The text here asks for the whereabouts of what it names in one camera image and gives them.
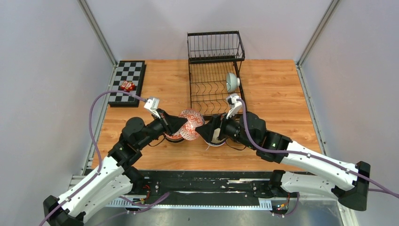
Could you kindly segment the beige interior bowl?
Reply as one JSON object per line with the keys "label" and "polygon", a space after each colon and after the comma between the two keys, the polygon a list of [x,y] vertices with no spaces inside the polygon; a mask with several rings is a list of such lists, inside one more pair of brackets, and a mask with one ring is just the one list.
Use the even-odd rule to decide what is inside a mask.
{"label": "beige interior bowl", "polygon": [[217,129],[214,130],[214,133],[213,133],[213,136],[212,136],[212,140],[213,140],[213,139],[218,139],[218,140],[226,139],[226,138],[222,138],[222,139],[219,138],[219,136],[220,136],[220,131],[221,131],[220,128],[217,128]]}

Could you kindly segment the orange geometric pattern bowl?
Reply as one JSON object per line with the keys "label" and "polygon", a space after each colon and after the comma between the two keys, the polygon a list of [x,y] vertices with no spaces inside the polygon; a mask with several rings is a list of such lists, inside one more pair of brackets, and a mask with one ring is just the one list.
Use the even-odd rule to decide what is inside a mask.
{"label": "orange geometric pattern bowl", "polygon": [[187,119],[187,122],[178,131],[182,138],[189,141],[199,138],[200,135],[195,129],[204,125],[203,116],[193,109],[185,109],[181,111],[179,117]]}

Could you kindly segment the teal dashed pattern bowl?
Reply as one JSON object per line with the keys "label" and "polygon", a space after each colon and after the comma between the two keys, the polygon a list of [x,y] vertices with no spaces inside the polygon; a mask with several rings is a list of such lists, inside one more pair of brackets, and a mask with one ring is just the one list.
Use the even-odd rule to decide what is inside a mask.
{"label": "teal dashed pattern bowl", "polygon": [[226,75],[226,87],[228,93],[233,93],[241,84],[240,78],[234,73],[227,73]]}

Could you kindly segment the orange floral pattern bowl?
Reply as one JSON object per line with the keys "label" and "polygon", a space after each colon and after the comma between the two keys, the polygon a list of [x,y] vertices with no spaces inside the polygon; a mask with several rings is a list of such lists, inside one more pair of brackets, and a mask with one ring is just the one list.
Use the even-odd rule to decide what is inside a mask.
{"label": "orange floral pattern bowl", "polygon": [[166,139],[169,140],[169,141],[179,141],[179,140],[184,139],[179,132],[177,132],[177,133],[175,133],[173,135],[165,134],[165,136],[166,136]]}

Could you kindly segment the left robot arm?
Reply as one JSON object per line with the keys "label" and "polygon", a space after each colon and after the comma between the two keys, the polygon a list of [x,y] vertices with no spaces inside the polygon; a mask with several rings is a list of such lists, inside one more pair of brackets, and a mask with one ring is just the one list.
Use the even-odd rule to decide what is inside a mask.
{"label": "left robot arm", "polygon": [[119,196],[140,194],[144,177],[133,164],[142,156],[141,150],[164,134],[177,133],[188,121],[162,109],[157,113],[159,116],[149,124],[140,117],[130,118],[118,142],[89,175],[64,194],[46,198],[45,222],[51,226],[82,226]]}

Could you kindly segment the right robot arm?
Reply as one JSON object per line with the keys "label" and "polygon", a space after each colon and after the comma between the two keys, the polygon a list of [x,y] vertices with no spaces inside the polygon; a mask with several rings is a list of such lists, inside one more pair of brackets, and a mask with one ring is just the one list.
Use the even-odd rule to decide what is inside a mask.
{"label": "right robot arm", "polygon": [[251,112],[238,121],[227,118],[226,114],[214,115],[208,123],[195,130],[207,142],[212,142],[214,136],[230,138],[255,150],[262,160],[307,171],[299,174],[274,170],[265,188],[256,189],[256,194],[279,197],[303,192],[336,199],[349,209],[367,209],[367,178],[371,167],[366,162],[347,163],[314,152],[289,137],[267,130],[266,122]]}

